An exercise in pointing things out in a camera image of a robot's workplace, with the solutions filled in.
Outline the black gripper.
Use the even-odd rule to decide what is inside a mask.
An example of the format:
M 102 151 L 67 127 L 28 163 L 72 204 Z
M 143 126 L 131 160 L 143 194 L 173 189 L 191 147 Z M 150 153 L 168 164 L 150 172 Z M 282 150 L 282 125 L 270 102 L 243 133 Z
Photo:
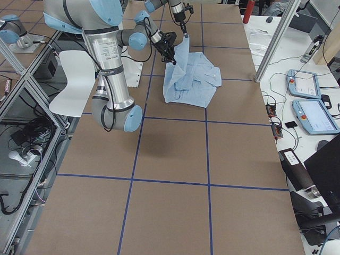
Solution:
M 184 37 L 188 38 L 189 34 L 187 32 L 187 28 L 186 28 L 186 24 L 185 24 L 186 16 L 185 16 L 184 10 L 182 10 L 180 12 L 174 12 L 174 10 L 172 10 L 172 14 L 174 16 L 175 21 L 180 24 L 180 28 L 183 32 Z
M 176 65 L 174 42 L 177 35 L 175 32 L 157 31 L 154 34 L 154 47 L 161 54 L 161 61 Z

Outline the black monitor on arm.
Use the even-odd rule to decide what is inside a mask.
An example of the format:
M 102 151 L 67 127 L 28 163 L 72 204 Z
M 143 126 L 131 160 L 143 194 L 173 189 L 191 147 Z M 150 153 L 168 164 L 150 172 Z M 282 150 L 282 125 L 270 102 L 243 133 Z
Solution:
M 318 149 L 304 165 L 333 212 L 339 212 L 339 136 Z

